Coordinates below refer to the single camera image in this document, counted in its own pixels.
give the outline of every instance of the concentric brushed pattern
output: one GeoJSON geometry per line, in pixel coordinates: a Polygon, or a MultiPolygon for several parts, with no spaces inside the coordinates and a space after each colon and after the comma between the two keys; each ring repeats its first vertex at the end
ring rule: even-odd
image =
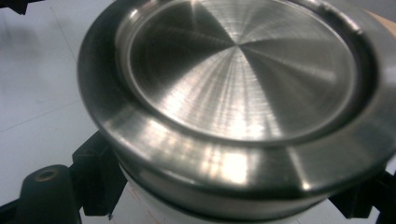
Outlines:
{"type": "Polygon", "coordinates": [[[124,75],[142,102],[195,132],[276,142],[342,119],[357,85],[347,45],[284,1],[174,1],[142,19],[124,75]]]}

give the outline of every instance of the metal disc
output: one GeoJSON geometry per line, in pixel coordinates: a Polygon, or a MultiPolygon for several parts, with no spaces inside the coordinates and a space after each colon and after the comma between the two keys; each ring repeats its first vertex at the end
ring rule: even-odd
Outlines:
{"type": "Polygon", "coordinates": [[[343,39],[288,2],[176,1],[123,29],[120,63],[131,89],[207,135],[307,136],[340,120],[360,85],[343,39]]]}
{"type": "Polygon", "coordinates": [[[300,212],[395,152],[396,46],[340,0],[116,1],[81,96],[125,172],[205,217],[300,212]]]}

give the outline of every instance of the metal rim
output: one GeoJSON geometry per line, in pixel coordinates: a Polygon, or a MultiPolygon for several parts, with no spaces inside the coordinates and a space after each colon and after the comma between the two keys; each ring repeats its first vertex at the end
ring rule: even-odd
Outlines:
{"type": "MultiPolygon", "coordinates": [[[[117,76],[120,73],[119,49],[115,40],[124,18],[134,9],[141,9],[139,12],[144,15],[146,9],[167,2],[114,3],[88,32],[78,58],[78,81],[85,106],[102,133],[118,146],[116,153],[120,163],[137,182],[169,201],[178,192],[172,188],[163,191],[155,186],[156,183],[166,180],[170,186],[188,189],[190,194],[217,195],[216,200],[228,203],[252,198],[264,203],[271,200],[290,202],[313,196],[317,201],[368,177],[394,154],[395,41],[364,12],[336,0],[292,1],[320,18],[330,18],[332,23],[328,24],[348,43],[354,56],[361,64],[370,66],[369,72],[375,72],[374,79],[361,77],[367,78],[362,88],[370,88],[371,97],[365,98],[368,102],[361,105],[354,119],[336,132],[309,142],[260,147],[191,135],[159,119],[117,76]],[[153,136],[162,141],[152,141],[153,136]],[[166,141],[171,139],[169,136],[180,139],[177,147],[175,142],[166,141]],[[222,164],[227,161],[242,164],[240,179],[232,169],[228,174],[205,176],[207,172],[194,167],[197,161],[206,158],[205,153],[212,153],[212,156],[217,153],[222,164]]],[[[208,162],[219,166],[218,161],[208,162]]],[[[179,197],[174,203],[195,209],[194,202],[179,197]]],[[[234,215],[220,216],[261,218],[260,214],[238,208],[233,211],[234,215]]],[[[210,209],[198,212],[216,216],[210,209]]]]}

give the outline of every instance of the screw hole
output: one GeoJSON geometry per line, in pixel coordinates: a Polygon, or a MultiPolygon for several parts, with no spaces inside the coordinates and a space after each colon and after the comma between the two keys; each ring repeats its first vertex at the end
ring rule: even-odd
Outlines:
{"type": "Polygon", "coordinates": [[[40,174],[38,174],[35,177],[35,180],[38,182],[48,181],[48,180],[51,180],[53,177],[55,177],[57,174],[58,174],[58,171],[55,169],[45,170],[45,171],[42,171],[40,174]]]}

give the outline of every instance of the circular metal plate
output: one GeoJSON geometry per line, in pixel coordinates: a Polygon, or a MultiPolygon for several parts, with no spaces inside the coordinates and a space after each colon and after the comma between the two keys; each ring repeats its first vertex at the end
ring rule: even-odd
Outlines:
{"type": "Polygon", "coordinates": [[[132,179],[200,215],[257,220],[393,155],[395,55],[338,0],[120,0],[88,32],[78,79],[132,179]]]}
{"type": "Polygon", "coordinates": [[[353,104],[353,56],[306,9],[282,1],[176,1],[147,14],[120,30],[122,74],[144,103],[183,127],[284,141],[325,128],[353,104]]]}

